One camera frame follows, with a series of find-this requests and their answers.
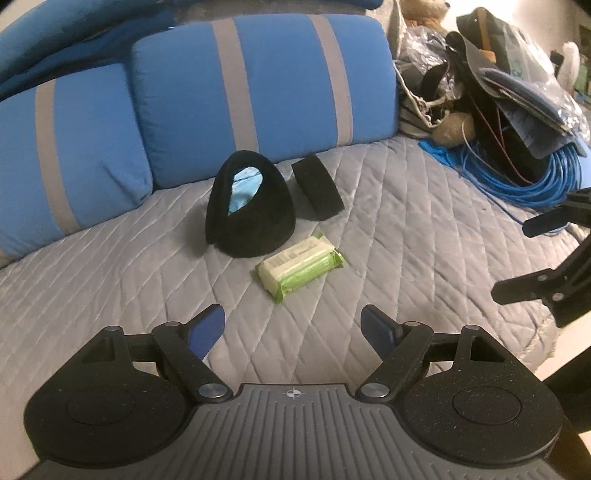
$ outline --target stuffed animal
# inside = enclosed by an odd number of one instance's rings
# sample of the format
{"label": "stuffed animal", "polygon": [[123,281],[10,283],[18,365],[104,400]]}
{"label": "stuffed animal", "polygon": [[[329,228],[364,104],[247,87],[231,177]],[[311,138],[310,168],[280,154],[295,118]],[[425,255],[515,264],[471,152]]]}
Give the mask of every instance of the stuffed animal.
{"label": "stuffed animal", "polygon": [[445,0],[400,0],[400,10],[408,27],[422,25],[442,33],[447,33],[441,21],[449,12],[449,7]]}

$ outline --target blue striped pillow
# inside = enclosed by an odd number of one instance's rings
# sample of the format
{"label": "blue striped pillow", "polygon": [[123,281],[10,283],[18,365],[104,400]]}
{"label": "blue striped pillow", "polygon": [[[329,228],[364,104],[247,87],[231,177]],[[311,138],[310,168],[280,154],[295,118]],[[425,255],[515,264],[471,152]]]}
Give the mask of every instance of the blue striped pillow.
{"label": "blue striped pillow", "polygon": [[0,266],[132,210],[151,192],[122,65],[0,103]]}
{"label": "blue striped pillow", "polygon": [[183,25],[132,49],[155,184],[214,177],[236,150],[276,162],[393,136],[396,76],[361,15],[250,15]]}

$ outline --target plastic bag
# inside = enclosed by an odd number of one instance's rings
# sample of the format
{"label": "plastic bag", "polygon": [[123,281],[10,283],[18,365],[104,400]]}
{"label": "plastic bag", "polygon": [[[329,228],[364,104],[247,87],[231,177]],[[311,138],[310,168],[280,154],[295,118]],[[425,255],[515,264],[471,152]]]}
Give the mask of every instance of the plastic bag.
{"label": "plastic bag", "polygon": [[[407,28],[396,65],[413,93],[419,94],[420,83],[429,70],[446,61],[446,41],[441,33],[427,27]],[[448,73],[439,91],[447,100],[457,100],[462,96],[462,85]]]}
{"label": "plastic bag", "polygon": [[590,143],[591,132],[587,119],[579,104],[558,84],[554,77],[554,66],[548,55],[532,39],[512,25],[504,26],[504,34],[511,75],[532,84],[554,102],[565,127]]}

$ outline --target gray quilted bedspread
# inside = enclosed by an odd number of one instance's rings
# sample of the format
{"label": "gray quilted bedspread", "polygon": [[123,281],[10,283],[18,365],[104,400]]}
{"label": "gray quilted bedspread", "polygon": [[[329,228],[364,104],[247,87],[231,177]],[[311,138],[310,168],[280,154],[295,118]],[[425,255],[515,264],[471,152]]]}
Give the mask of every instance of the gray quilted bedspread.
{"label": "gray quilted bedspread", "polygon": [[[319,156],[345,211],[320,224],[305,220],[310,205],[290,179],[302,217],[290,243],[319,228],[348,265],[282,304],[253,280],[260,258],[233,260],[206,244],[212,181],[158,192],[138,210],[0,271],[2,480],[35,462],[22,425],[27,400],[106,325],[147,332],[218,302],[226,330],[207,363],[234,388],[241,382],[355,388],[379,364],[359,328],[368,303],[399,322],[418,320],[440,332],[479,324],[531,368],[549,355],[556,328],[545,307],[499,307],[490,290],[496,280],[555,267],[577,245],[570,234],[527,239],[412,140]],[[290,163],[279,165],[286,177]]]}

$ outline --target white wall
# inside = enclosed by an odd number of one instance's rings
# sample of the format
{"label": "white wall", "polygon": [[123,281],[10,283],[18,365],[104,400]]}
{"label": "white wall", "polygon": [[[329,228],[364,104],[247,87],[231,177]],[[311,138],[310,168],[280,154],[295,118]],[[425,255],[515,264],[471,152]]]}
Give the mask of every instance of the white wall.
{"label": "white wall", "polygon": [[39,5],[43,0],[14,0],[0,14],[0,31],[4,30],[23,13]]}
{"label": "white wall", "polygon": [[562,45],[579,36],[577,12],[585,21],[591,19],[572,0],[447,0],[450,12],[443,21],[448,30],[456,30],[456,17],[485,7],[494,16],[520,27],[546,53],[562,51]]}

